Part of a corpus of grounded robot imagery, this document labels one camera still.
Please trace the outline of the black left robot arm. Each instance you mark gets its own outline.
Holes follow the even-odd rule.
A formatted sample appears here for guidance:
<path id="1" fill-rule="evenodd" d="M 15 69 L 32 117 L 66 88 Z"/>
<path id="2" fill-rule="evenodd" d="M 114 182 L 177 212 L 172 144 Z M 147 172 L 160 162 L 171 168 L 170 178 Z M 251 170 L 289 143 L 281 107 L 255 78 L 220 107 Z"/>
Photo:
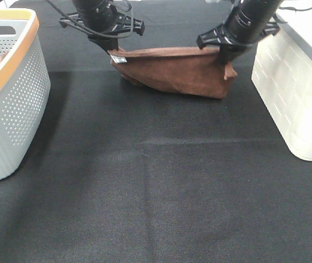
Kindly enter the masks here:
<path id="1" fill-rule="evenodd" d="M 119 49 L 118 40 L 132 33 L 143 35 L 145 25 L 135 19 L 130 1 L 73 1 L 76 12 L 65 14 L 59 20 L 65 28 L 70 26 L 87 35 L 89 41 L 105 52 Z"/>

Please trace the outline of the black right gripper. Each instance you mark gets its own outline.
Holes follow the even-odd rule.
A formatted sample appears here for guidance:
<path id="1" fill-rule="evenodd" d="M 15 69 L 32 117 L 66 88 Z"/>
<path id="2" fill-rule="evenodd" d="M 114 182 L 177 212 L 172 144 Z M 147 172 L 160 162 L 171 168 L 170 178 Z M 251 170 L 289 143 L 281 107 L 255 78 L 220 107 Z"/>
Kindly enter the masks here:
<path id="1" fill-rule="evenodd" d="M 200 34 L 197 37 L 197 45 L 200 49 L 209 45 L 218 46 L 218 62 L 220 65 L 226 65 L 259 41 L 278 32 L 279 24 L 275 21 L 232 16 L 217 27 Z"/>

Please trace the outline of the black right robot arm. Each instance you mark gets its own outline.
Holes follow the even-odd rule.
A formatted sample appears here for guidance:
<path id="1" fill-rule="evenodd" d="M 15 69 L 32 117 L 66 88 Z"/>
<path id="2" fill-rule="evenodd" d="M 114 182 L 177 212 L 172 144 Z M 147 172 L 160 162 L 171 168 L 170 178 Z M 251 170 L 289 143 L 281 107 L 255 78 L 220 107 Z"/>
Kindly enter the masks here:
<path id="1" fill-rule="evenodd" d="M 223 23 L 200 34 L 197 45 L 219 47 L 218 60 L 225 65 L 251 49 L 268 35 L 278 33 L 280 27 L 270 19 L 282 1 L 235 1 Z"/>

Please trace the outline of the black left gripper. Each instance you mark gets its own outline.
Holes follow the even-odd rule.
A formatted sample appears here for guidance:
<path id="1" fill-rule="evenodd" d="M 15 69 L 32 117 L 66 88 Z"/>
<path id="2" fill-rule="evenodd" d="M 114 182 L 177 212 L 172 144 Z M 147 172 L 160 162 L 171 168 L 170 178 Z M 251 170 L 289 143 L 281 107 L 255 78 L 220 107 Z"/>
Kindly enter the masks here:
<path id="1" fill-rule="evenodd" d="M 119 50 L 119 39 L 128 38 L 133 33 L 141 36 L 145 31 L 144 21 L 120 12 L 110 15 L 97 13 L 89 18 L 78 13 L 64 14 L 59 23 L 63 28 L 70 26 L 86 34 L 89 41 L 107 53 Z"/>

